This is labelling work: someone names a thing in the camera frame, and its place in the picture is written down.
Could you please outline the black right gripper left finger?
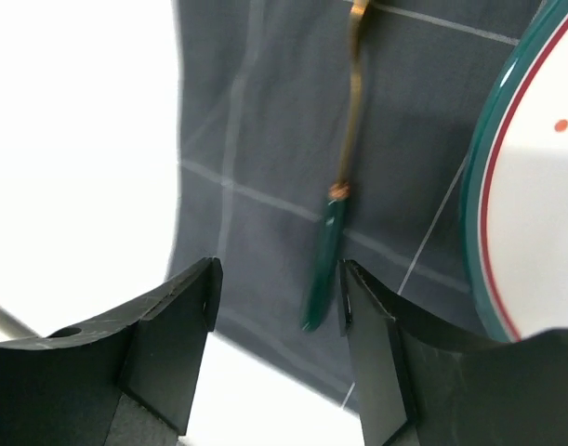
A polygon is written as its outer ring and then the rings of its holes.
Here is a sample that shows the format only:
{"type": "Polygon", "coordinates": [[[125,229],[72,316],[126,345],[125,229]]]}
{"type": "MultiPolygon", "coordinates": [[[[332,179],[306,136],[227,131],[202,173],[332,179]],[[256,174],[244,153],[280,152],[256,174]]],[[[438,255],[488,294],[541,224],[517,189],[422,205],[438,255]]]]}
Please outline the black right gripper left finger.
{"type": "Polygon", "coordinates": [[[176,444],[221,284],[207,257],[50,337],[0,342],[0,445],[176,444]]]}

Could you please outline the green handled gold fork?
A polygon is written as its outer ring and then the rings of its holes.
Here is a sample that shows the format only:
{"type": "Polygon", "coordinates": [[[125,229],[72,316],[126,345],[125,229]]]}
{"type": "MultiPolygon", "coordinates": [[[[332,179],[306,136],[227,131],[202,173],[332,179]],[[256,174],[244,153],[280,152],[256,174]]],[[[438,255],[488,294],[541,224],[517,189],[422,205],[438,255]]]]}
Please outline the green handled gold fork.
{"type": "Polygon", "coordinates": [[[350,197],[350,162],[361,113],[363,93],[361,28],[368,7],[367,0],[354,0],[350,8],[350,88],[347,130],[340,150],[336,181],[327,192],[321,218],[321,231],[316,244],[313,274],[300,313],[300,326],[305,332],[314,332],[322,325],[333,299],[333,280],[350,197]]]}

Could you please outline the dark checked cloth placemat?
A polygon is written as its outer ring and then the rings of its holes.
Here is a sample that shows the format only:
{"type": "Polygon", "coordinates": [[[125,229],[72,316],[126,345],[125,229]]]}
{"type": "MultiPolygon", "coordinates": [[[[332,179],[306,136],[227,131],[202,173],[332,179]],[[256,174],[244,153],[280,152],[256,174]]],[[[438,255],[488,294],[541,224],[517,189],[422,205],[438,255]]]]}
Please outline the dark checked cloth placemat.
{"type": "MultiPolygon", "coordinates": [[[[460,179],[537,1],[375,1],[342,256],[473,333],[460,179]]],[[[217,256],[218,332],[355,408],[337,317],[299,324],[347,121],[347,1],[178,1],[181,202],[171,269],[217,256]]]]}

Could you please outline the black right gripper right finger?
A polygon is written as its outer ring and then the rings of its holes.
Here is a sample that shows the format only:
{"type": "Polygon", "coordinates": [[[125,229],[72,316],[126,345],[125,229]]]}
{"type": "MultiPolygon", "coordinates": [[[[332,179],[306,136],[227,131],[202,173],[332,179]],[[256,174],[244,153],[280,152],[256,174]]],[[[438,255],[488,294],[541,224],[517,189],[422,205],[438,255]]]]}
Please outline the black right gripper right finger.
{"type": "Polygon", "coordinates": [[[502,343],[338,265],[368,445],[568,445],[568,329],[502,343]]]}

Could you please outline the orange sunburst patterned plate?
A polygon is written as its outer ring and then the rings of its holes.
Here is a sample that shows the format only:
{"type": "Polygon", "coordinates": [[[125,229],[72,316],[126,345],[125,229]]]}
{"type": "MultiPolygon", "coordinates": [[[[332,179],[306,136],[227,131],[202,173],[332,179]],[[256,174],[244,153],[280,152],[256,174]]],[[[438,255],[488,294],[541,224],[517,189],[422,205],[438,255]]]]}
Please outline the orange sunburst patterned plate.
{"type": "Polygon", "coordinates": [[[548,1],[506,61],[469,145],[466,271],[488,334],[568,328],[568,1],[548,1]]]}

